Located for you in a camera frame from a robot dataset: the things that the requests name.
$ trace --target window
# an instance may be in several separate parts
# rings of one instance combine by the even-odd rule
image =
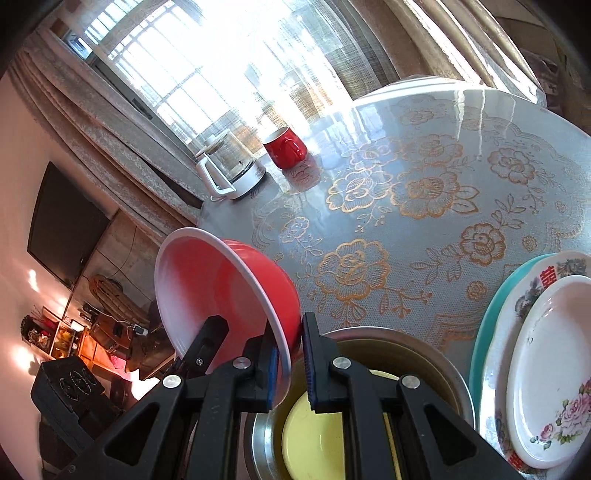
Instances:
[[[64,40],[192,153],[230,128],[260,154],[261,139],[278,127],[305,132],[398,79],[342,0],[86,4],[62,6]]]

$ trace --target electric kettle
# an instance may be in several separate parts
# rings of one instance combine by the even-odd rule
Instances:
[[[197,173],[213,197],[237,199],[265,175],[265,167],[230,130],[212,135],[196,155]]]

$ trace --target teal plate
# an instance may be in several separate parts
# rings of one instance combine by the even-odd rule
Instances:
[[[543,258],[550,257],[554,254],[540,255],[525,262],[518,267],[507,279],[502,283],[499,289],[493,296],[488,308],[480,323],[476,342],[474,342],[474,351],[472,352],[472,361],[470,363],[470,374],[468,376],[468,389],[472,395],[472,403],[476,412],[476,418],[480,414],[480,397],[482,396],[482,369],[484,368],[484,361],[488,348],[491,345],[492,337],[495,333],[496,319],[509,293],[515,286],[524,278],[532,269],[534,264]]]

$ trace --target television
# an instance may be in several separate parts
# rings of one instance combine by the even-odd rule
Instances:
[[[109,219],[49,162],[33,211],[27,252],[70,290]]]

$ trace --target floral plate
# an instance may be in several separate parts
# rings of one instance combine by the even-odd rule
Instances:
[[[540,260],[511,291],[499,314],[483,369],[478,431],[525,478],[557,480],[568,462],[548,470],[526,465],[515,453],[506,425],[506,389],[515,342],[527,314],[542,292],[558,278],[589,276],[591,257],[581,252],[561,252]]]
[[[591,427],[591,278],[549,286],[528,313],[509,369],[509,438],[528,465],[573,458]]]

